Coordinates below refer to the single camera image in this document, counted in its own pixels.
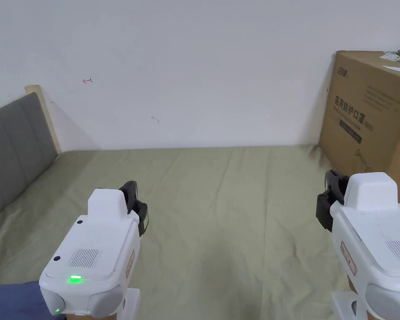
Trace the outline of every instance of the white plastic casing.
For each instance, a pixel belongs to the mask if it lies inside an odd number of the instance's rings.
[[[121,191],[96,189],[92,193],[88,215],[79,216],[40,277],[52,314],[89,315],[89,300],[91,308],[97,300],[92,296],[110,290],[114,294],[107,297],[112,300],[107,305],[116,308],[107,315],[123,303],[140,250],[139,216],[127,212]],[[119,291],[122,299],[116,301]]]
[[[369,284],[400,292],[400,204],[397,185],[385,173],[350,177],[344,202],[330,207],[332,244],[373,316],[365,292]]]

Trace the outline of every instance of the green led light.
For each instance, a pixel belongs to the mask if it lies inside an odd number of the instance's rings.
[[[68,282],[69,282],[69,283],[80,283],[80,282],[82,282],[82,280],[83,280],[83,279],[72,279],[72,278],[70,278],[70,279],[68,280]]]

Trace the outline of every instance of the wooden headboard frame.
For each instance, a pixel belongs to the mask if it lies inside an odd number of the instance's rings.
[[[49,127],[50,134],[52,135],[53,143],[55,144],[56,152],[60,154],[62,152],[61,147],[59,146],[58,137],[56,136],[55,129],[53,128],[52,120],[49,115],[49,111],[47,110],[46,101],[44,100],[43,91],[41,86],[39,85],[28,85],[25,87],[25,93],[29,94],[35,92],[39,97],[39,101],[41,104],[41,108],[44,113],[44,117],[46,118],[47,126]]]

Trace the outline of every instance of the cardboard box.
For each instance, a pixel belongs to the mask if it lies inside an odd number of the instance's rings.
[[[91,316],[76,316],[76,315],[67,315],[67,320],[98,320]],[[99,320],[117,320],[117,314],[112,316],[108,316],[105,318],[101,318]]]
[[[400,201],[400,51],[339,51],[320,147],[346,175],[385,172]]]

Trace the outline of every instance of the blue fabric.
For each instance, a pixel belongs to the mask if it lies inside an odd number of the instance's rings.
[[[0,285],[1,320],[64,320],[47,309],[38,281],[18,285]]]

